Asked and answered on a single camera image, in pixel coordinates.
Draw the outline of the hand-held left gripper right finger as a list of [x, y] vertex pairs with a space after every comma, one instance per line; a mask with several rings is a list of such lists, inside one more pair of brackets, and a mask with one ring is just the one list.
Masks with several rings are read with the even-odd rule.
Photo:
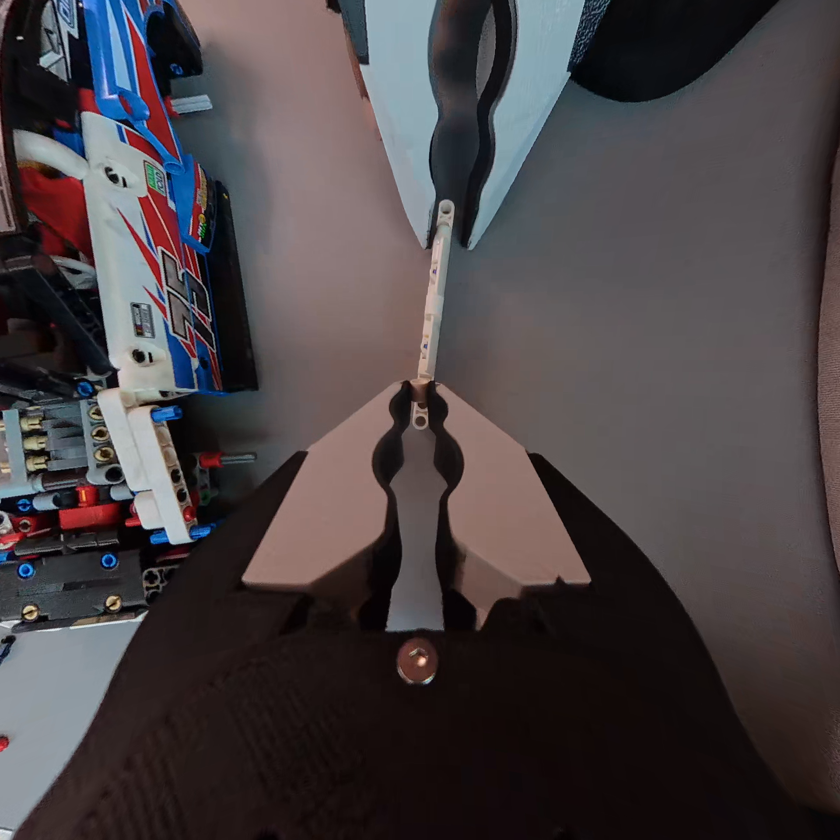
[[591, 576], [527, 450], [444, 385], [429, 386], [427, 405], [446, 485], [443, 587], [587, 586]]

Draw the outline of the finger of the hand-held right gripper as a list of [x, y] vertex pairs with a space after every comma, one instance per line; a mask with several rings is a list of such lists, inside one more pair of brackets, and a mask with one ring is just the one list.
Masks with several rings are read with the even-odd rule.
[[477, 247], [497, 214], [571, 73], [583, 1], [514, 2], [512, 56], [490, 107], [490, 168], [465, 247]]
[[464, 226], [480, 157], [480, 44], [492, 2], [365, 1], [361, 71], [407, 220], [421, 246], [438, 205]]

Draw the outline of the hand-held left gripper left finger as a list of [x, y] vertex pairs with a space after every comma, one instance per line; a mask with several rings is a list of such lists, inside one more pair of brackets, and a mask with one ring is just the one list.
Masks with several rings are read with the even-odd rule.
[[242, 576], [246, 587], [382, 587], [399, 560], [392, 482], [412, 388], [385, 390], [312, 444]]

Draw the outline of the white brick beam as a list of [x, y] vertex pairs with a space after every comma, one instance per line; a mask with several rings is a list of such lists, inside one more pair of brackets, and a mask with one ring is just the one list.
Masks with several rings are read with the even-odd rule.
[[437, 210], [423, 315], [421, 349], [416, 376], [412, 380], [414, 397], [411, 422], [417, 430], [428, 427], [427, 387], [434, 380], [437, 367], [454, 222], [455, 204], [449, 199], [444, 199]]

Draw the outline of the grey desk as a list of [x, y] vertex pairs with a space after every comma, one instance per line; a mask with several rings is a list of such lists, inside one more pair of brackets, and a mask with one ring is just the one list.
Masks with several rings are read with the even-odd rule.
[[[289, 455], [416, 369], [428, 255], [324, 2], [184, 2], [213, 111], [182, 138], [230, 188], [257, 393], [188, 401]], [[569, 83], [488, 230], [452, 255], [438, 374], [653, 561], [744, 724], [835, 811], [838, 579], [816, 331], [838, 135], [838, 2], [779, 2], [669, 98]]]

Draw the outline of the blue white brick race car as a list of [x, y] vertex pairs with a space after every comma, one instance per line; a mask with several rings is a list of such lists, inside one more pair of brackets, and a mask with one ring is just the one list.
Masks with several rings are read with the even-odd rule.
[[173, 98], [179, 2], [1, 3], [2, 645], [133, 620], [219, 518], [190, 396], [258, 387], [228, 189]]

